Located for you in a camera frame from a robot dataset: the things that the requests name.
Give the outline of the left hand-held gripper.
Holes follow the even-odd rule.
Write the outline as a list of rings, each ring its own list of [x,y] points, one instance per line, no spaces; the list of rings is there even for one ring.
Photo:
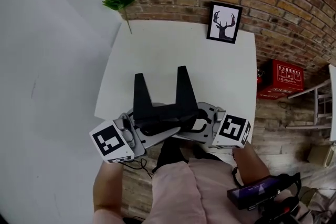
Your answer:
[[[136,121],[158,120],[143,73],[137,73],[134,77],[133,111],[122,113],[115,120],[104,121],[90,132],[104,162],[130,162],[181,130],[180,127],[174,127],[153,136],[146,136],[136,127],[133,116]]]

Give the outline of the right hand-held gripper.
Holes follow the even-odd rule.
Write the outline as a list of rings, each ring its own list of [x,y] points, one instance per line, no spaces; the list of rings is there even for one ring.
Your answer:
[[[199,142],[206,147],[243,148],[251,132],[251,123],[226,110],[205,102],[197,104],[187,67],[177,70],[176,108],[179,117],[194,115],[197,120],[191,130],[181,132],[180,137]]]

